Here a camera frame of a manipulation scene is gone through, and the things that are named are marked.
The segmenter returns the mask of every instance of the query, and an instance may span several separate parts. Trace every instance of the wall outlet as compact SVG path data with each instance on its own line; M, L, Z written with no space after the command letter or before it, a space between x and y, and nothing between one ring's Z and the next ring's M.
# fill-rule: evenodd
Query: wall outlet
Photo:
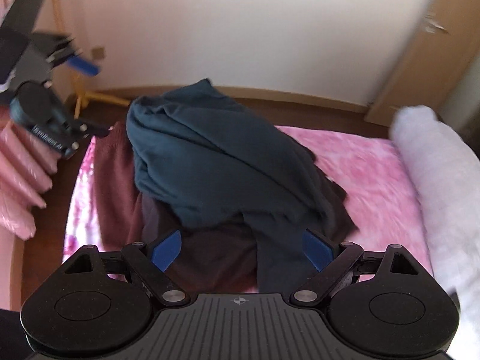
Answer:
M100 61L105 59L105 46L94 47L92 49L93 61Z

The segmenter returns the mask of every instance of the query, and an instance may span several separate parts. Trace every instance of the wooden floor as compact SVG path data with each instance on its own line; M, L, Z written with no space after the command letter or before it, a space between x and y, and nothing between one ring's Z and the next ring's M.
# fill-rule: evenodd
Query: wooden floor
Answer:
M271 123L312 130L331 130L369 138L387 138L386 127L363 121L363 115L349 111L268 100L241 99L239 102L253 109ZM102 103L92 103L83 110L82 117L112 125L124 118L126 109ZM62 263L63 238L71 194L78 169L88 142L82 142L78 153L68 161L60 161L58 173L53 176L53 188L44 195L47 208L34 209L37 233L25 244L23 258L22 301Z

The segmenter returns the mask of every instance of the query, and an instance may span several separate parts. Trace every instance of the pile of clothes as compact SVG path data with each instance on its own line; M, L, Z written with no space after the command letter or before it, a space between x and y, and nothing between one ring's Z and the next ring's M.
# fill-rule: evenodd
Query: pile of clothes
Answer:
M340 242L355 228L314 161L207 79L138 98L95 148L104 248L180 230L166 274L184 290L289 294L316 273L305 229Z

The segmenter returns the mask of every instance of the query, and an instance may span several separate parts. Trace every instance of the metal pivot screw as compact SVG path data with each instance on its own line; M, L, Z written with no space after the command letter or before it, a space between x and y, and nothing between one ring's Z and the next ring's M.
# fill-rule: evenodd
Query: metal pivot screw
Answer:
M165 299L167 302L181 302L186 298L186 294L183 291L179 291L176 289L164 292L162 298Z
M303 289L295 292L293 297L299 302L313 302L315 299L317 299L317 294L315 294L313 291Z

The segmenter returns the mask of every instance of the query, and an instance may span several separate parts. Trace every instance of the dark teal cloth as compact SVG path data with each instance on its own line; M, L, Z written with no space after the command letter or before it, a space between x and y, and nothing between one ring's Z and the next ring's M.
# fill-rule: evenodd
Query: dark teal cloth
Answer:
M170 204L184 227L243 216L257 240L260 292L285 294L314 274L302 233L332 239L335 218L326 179L303 146L207 79L135 100L127 135L138 189Z

